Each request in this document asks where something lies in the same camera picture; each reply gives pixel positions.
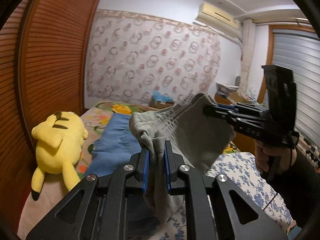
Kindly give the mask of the person's right hand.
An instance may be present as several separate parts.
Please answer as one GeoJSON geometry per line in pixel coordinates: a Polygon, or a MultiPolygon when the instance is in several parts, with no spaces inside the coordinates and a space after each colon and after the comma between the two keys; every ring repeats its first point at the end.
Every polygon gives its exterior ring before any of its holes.
{"type": "Polygon", "coordinates": [[[289,148],[268,147],[261,141],[255,141],[255,164],[260,174],[272,167],[272,159],[279,157],[277,172],[288,170],[297,159],[297,151],[289,148]]]}

